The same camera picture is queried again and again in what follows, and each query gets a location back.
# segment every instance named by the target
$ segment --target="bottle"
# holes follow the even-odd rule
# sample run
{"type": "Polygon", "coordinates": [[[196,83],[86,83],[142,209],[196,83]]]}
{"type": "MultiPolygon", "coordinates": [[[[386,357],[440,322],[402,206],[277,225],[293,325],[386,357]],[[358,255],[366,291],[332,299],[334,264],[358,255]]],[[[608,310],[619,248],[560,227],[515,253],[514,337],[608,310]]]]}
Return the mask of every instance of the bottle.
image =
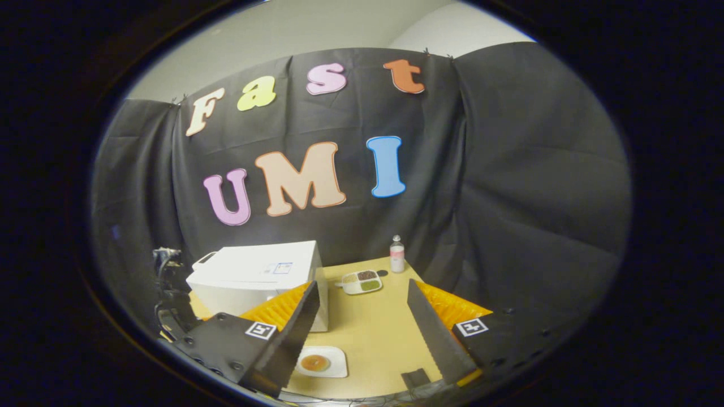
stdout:
{"type": "Polygon", "coordinates": [[[399,235],[395,235],[392,238],[392,245],[390,246],[390,269],[393,273],[405,271],[405,246],[400,243],[399,235]]]}

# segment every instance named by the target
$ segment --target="white plate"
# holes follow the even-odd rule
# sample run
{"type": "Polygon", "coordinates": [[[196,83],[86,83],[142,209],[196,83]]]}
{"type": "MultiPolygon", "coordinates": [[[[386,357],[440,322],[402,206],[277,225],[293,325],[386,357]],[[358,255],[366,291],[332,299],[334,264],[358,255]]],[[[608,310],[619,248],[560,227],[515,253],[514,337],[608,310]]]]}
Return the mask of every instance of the white plate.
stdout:
{"type": "Polygon", "coordinates": [[[347,377],[347,358],[342,349],[334,346],[305,346],[297,359],[297,372],[312,377],[347,377]],[[313,372],[304,369],[302,359],[309,355],[320,355],[329,359],[329,368],[323,372],[313,372]]]}

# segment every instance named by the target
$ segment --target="wooden table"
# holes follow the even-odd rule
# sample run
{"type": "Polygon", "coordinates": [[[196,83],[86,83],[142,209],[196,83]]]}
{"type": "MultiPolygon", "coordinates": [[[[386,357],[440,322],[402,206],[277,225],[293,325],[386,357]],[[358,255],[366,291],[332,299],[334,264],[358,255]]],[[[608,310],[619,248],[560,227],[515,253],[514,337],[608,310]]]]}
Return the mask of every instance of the wooden table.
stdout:
{"type": "MultiPolygon", "coordinates": [[[[324,267],[329,282],[329,331],[310,332],[304,346],[336,346],[345,352],[349,375],[309,377],[296,370],[285,392],[317,398],[365,398],[406,391],[402,373],[424,369],[431,382],[442,379],[407,305],[409,279],[420,280],[405,264],[402,273],[381,277],[382,289],[347,295],[334,286],[341,276],[362,270],[390,270],[390,258],[324,267]]],[[[198,317],[210,316],[191,293],[198,317]]]]}

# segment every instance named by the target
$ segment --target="pink letter u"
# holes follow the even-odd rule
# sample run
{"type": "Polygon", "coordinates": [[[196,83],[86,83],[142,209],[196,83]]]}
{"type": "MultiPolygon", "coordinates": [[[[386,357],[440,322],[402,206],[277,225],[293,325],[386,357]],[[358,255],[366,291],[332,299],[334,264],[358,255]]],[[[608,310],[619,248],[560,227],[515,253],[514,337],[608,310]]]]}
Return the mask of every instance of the pink letter u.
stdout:
{"type": "Polygon", "coordinates": [[[244,179],[246,178],[245,169],[234,169],[227,174],[227,179],[234,185],[234,194],[239,210],[231,212],[226,207],[224,196],[222,195],[222,183],[224,180],[220,175],[212,175],[203,181],[203,186],[209,192],[211,199],[211,208],[220,221],[229,226],[238,226],[245,224],[251,216],[251,207],[249,206],[249,197],[246,195],[246,187],[244,179]]]}

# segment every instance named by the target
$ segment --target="microwave handle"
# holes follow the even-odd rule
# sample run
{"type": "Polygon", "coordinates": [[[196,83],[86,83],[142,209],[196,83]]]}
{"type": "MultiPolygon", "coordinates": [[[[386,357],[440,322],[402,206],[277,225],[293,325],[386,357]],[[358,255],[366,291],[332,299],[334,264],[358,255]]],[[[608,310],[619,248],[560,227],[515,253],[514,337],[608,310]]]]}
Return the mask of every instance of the microwave handle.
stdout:
{"type": "Polygon", "coordinates": [[[212,251],[211,253],[209,253],[209,254],[205,255],[204,257],[200,258],[199,260],[197,260],[196,263],[194,263],[194,264],[191,266],[191,269],[195,271],[197,267],[199,267],[200,265],[202,265],[203,263],[205,263],[206,260],[209,260],[209,259],[210,259],[214,254],[216,254],[216,253],[218,253],[218,251],[212,251]]]}

